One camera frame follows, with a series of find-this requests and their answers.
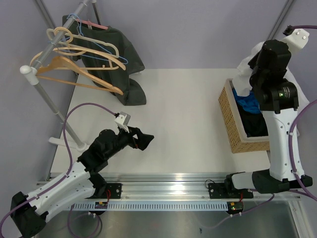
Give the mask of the black t shirt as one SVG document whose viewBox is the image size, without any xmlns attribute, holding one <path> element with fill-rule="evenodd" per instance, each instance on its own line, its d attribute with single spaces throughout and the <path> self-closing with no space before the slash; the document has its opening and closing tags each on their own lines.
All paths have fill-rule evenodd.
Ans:
<svg viewBox="0 0 317 238">
<path fill-rule="evenodd" d="M 268 136 L 265 119 L 261 112 L 250 113 L 245 111 L 239 104 L 237 104 L 237 108 L 247 137 Z"/>
</svg>

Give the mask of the cream plastic hanger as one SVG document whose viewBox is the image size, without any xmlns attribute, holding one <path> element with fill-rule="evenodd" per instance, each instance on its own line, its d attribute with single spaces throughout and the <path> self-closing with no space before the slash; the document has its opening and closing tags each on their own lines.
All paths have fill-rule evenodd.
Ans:
<svg viewBox="0 0 317 238">
<path fill-rule="evenodd" d="M 46 34 L 47 34 L 48 38 L 50 40 L 52 40 L 52 35 L 54 34 L 54 36 L 56 36 L 59 31 L 64 31 L 65 35 L 68 37 L 68 39 L 64 41 L 64 43 L 66 45 L 70 45 L 70 43 L 73 41 L 74 38 L 80 39 L 80 40 L 85 40 L 85 41 L 94 43 L 100 49 L 106 51 L 106 53 L 114 56 L 115 58 L 117 58 L 117 59 L 119 58 L 119 50 L 118 50 L 118 48 L 115 45 L 113 45 L 111 43 L 106 43 L 106 42 L 103 42 L 103 41 L 100 41 L 100 40 L 92 39 L 92 38 L 89 38 L 89 37 L 85 37 L 85 36 L 82 36 L 82 35 L 75 35 L 75 34 L 71 33 L 71 31 L 68 30 L 65 27 L 56 27 L 55 29 L 48 28 L 46 30 Z M 111 53 L 110 51 L 108 51 L 106 49 L 106 47 L 111 47 L 114 50 L 114 54 Z"/>
</svg>

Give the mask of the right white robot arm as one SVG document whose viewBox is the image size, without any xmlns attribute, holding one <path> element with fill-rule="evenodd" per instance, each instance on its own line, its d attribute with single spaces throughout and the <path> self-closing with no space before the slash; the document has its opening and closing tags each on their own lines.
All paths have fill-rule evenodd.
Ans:
<svg viewBox="0 0 317 238">
<path fill-rule="evenodd" d="M 274 194 L 296 188 L 307 190 L 313 185 L 313 178 L 305 174 L 299 157 L 297 87 L 284 77 L 291 56 L 286 43 L 267 40 L 248 63 L 253 70 L 250 85 L 268 130 L 270 167 L 227 175 L 224 191 L 230 197 L 245 189 Z"/>
</svg>

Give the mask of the brown wooden hanger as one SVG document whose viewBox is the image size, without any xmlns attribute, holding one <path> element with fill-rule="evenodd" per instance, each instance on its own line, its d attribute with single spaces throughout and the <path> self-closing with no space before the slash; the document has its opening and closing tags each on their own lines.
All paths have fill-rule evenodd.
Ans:
<svg viewBox="0 0 317 238">
<path fill-rule="evenodd" d="M 112 84 L 109 84 L 97 77 L 95 77 L 92 74 L 89 74 L 87 71 L 85 71 L 84 69 L 78 67 L 75 63 L 73 63 L 70 59 L 66 58 L 66 57 L 62 57 L 62 56 L 56 56 L 52 59 L 51 63 L 48 66 L 45 67 L 40 67 L 37 70 L 36 75 L 39 76 L 42 79 L 47 79 L 47 80 L 52 80 L 52 81 L 56 81 L 56 82 L 61 82 L 61 83 L 67 83 L 69 84 L 69 82 L 66 82 L 64 80 L 57 80 L 57 79 L 53 79 L 50 77 L 46 77 L 46 76 L 42 76 L 43 73 L 52 71 L 52 70 L 60 70 L 61 68 L 63 68 L 63 70 L 71 70 L 79 75 L 82 75 L 88 79 L 90 79 L 91 81 L 98 83 L 99 85 L 103 86 L 104 89 L 102 88 L 97 88 L 97 87 L 93 87 L 93 86 L 89 86 L 89 85 L 84 85 L 84 84 L 78 84 L 78 83 L 72 83 L 73 85 L 77 85 L 77 86 L 81 86 L 81 87 L 88 87 L 88 88 L 94 88 L 94 89 L 99 89 L 99 90 L 103 90 L 103 91 L 109 91 L 112 93 L 116 93 L 119 95 L 123 95 L 123 92 L 121 89 L 113 86 Z"/>
</svg>

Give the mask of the bright blue t shirt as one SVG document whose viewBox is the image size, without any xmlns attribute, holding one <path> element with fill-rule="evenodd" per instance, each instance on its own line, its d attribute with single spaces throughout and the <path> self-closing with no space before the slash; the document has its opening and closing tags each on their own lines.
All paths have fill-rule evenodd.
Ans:
<svg viewBox="0 0 317 238">
<path fill-rule="evenodd" d="M 256 100 L 254 93 L 250 91 L 248 96 L 238 96 L 236 90 L 232 89 L 234 99 L 238 105 L 240 105 L 244 111 L 251 114 L 260 114 L 259 103 Z"/>
</svg>

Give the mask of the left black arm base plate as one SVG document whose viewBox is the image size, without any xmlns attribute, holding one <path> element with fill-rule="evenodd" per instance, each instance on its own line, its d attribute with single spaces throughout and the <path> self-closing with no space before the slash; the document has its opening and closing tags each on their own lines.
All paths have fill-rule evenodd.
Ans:
<svg viewBox="0 0 317 238">
<path fill-rule="evenodd" d="M 121 183 L 107 183 L 104 193 L 98 199 L 120 199 L 122 194 Z"/>
</svg>

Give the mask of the white t shirt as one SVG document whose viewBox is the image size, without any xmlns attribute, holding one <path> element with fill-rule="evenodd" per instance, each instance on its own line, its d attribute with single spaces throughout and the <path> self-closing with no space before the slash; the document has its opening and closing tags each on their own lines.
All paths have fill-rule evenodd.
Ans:
<svg viewBox="0 0 317 238">
<path fill-rule="evenodd" d="M 249 80 L 253 70 L 250 68 L 248 63 L 256 55 L 256 53 L 260 51 L 263 44 L 264 42 L 260 42 L 257 45 L 255 45 L 251 50 L 251 54 L 248 57 L 244 58 L 237 66 L 238 73 L 233 77 L 232 84 L 238 96 L 246 97 L 250 94 L 252 87 L 250 85 Z M 299 96 L 299 106 L 305 107 L 306 105 L 308 105 L 309 101 L 307 97 L 304 95 L 301 87 L 299 86 L 298 82 L 296 81 L 294 75 L 289 70 L 289 68 L 287 68 L 285 78 L 297 87 Z"/>
</svg>

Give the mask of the light blue wire hanger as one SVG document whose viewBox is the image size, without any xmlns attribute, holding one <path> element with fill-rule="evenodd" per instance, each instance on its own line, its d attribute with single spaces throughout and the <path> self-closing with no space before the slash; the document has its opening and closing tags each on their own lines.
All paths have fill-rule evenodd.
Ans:
<svg viewBox="0 0 317 238">
<path fill-rule="evenodd" d="M 78 17 L 78 15 L 76 15 L 76 14 L 74 14 L 74 13 L 71 13 L 71 14 L 69 14 L 69 15 L 66 17 L 66 19 L 69 19 L 69 18 L 73 18 L 73 19 L 75 20 L 75 22 L 77 22 L 76 19 L 80 19 L 80 18 Z M 83 33 L 83 31 L 82 31 L 82 24 L 83 24 L 83 23 L 77 22 L 76 30 L 77 30 L 78 35 L 85 36 L 84 33 Z M 120 55 L 119 55 L 119 58 L 118 58 L 118 59 L 122 60 L 122 63 L 123 63 L 124 65 L 127 65 L 127 64 L 129 63 L 129 61 L 128 61 L 126 58 L 124 58 L 124 57 L 122 57 L 122 56 L 120 56 Z"/>
</svg>

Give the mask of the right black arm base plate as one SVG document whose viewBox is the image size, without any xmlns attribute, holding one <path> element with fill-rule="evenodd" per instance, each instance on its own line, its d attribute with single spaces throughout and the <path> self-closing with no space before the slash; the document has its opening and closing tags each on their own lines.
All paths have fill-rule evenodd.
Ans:
<svg viewBox="0 0 317 238">
<path fill-rule="evenodd" d="M 208 184 L 208 192 L 210 199 L 252 199 L 254 195 L 247 189 L 241 190 L 228 190 L 224 183 Z"/>
</svg>

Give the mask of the beige wooden hanger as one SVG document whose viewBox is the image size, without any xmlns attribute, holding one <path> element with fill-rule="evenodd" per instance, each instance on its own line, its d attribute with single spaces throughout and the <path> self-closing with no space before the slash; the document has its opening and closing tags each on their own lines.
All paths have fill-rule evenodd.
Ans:
<svg viewBox="0 0 317 238">
<path fill-rule="evenodd" d="M 97 50 L 92 50 L 84 47 L 56 47 L 53 49 L 53 52 L 57 52 L 64 56 L 83 56 L 85 53 L 93 53 L 99 56 L 102 56 L 105 59 L 110 60 L 109 67 L 101 66 L 101 67 L 81 67 L 81 69 L 86 70 L 116 70 L 123 69 L 126 71 L 126 66 L 121 63 L 117 58 L 113 57 L 108 53 L 104 53 Z"/>
</svg>

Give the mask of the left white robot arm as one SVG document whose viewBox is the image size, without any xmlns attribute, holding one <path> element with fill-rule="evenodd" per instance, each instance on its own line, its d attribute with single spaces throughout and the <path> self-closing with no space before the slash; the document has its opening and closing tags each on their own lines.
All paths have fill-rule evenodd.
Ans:
<svg viewBox="0 0 317 238">
<path fill-rule="evenodd" d="M 105 129 L 66 172 L 28 194 L 16 193 L 11 200 L 10 217 L 22 237 L 35 236 L 49 220 L 74 203 L 104 196 L 107 182 L 99 172 L 108 160 L 127 146 L 143 151 L 153 139 L 153 135 L 136 127 L 120 129 L 118 133 Z"/>
</svg>

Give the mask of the pink hanger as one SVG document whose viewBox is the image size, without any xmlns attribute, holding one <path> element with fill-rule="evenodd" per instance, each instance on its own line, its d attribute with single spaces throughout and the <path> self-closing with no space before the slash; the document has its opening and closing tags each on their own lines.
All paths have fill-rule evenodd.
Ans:
<svg viewBox="0 0 317 238">
<path fill-rule="evenodd" d="M 92 27 L 96 27 L 96 28 L 99 28 L 99 29 L 103 29 L 103 30 L 107 30 L 108 27 L 107 26 L 102 26 L 102 25 L 99 25 L 99 24 L 95 24 L 91 21 L 85 21 L 85 20 L 80 20 L 80 19 L 76 19 L 77 22 L 80 22 L 80 23 L 84 23 L 88 26 L 92 26 Z"/>
</svg>

